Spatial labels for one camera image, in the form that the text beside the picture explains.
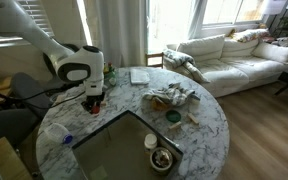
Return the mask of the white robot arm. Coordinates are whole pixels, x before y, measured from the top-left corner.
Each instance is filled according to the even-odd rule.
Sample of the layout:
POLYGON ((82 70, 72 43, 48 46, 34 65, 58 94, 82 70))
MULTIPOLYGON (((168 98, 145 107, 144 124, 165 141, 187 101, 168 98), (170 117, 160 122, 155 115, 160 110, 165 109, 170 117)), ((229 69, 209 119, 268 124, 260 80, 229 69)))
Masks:
POLYGON ((50 59, 64 82, 83 82, 84 107, 97 114, 104 100, 104 56, 100 49, 85 45, 74 52, 42 30, 17 0, 0 0, 0 36, 21 37, 50 59))

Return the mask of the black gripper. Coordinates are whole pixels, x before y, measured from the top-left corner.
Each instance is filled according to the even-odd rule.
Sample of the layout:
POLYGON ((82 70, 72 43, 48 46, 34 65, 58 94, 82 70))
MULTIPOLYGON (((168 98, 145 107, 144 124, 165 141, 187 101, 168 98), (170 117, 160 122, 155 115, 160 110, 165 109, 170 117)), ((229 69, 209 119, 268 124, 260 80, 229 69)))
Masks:
POLYGON ((99 96, 88 96, 86 98, 85 101, 83 101, 81 103, 81 105, 83 106, 83 108, 87 111, 87 112, 91 112, 91 108, 94 105, 98 105, 100 107, 101 102, 104 100, 105 94, 102 93, 99 96))

